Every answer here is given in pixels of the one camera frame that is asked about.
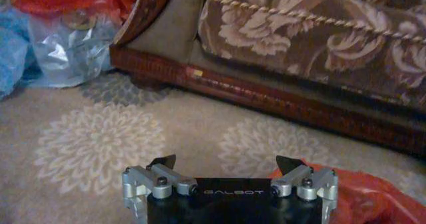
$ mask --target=brown sofa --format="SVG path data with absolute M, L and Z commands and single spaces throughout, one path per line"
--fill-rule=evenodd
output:
M 112 64 L 425 156 L 422 1 L 137 0 Z

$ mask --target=coin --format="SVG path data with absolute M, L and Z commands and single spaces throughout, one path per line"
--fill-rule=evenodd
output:
M 76 30 L 88 30 L 93 28 L 97 21 L 96 15 L 89 15 L 83 9 L 64 13 L 61 17 L 61 21 L 68 28 Z

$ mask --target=beige carpet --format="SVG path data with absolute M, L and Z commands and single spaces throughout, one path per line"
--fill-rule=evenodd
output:
M 131 223 L 121 171 L 177 154 L 199 177 L 265 177 L 276 155 L 362 170 L 426 205 L 426 164 L 404 154 L 111 73 L 0 102 L 0 223 Z

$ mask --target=sofa cushion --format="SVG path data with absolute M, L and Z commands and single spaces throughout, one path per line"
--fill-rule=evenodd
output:
M 426 111 L 422 6 L 404 11 L 361 0 L 207 0 L 199 34 L 205 51 L 225 59 Z

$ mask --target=black screw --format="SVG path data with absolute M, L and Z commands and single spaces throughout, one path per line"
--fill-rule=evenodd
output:
M 270 189 L 270 195 L 272 195 L 273 197 L 280 196 L 280 190 L 278 190 L 277 187 L 272 187 L 272 189 Z
M 168 184 L 168 178 L 167 177 L 159 177 L 157 178 L 157 185 L 167 185 Z
M 313 180 L 310 178 L 304 178 L 301 181 L 301 184 L 304 187 L 312 188 L 313 187 Z

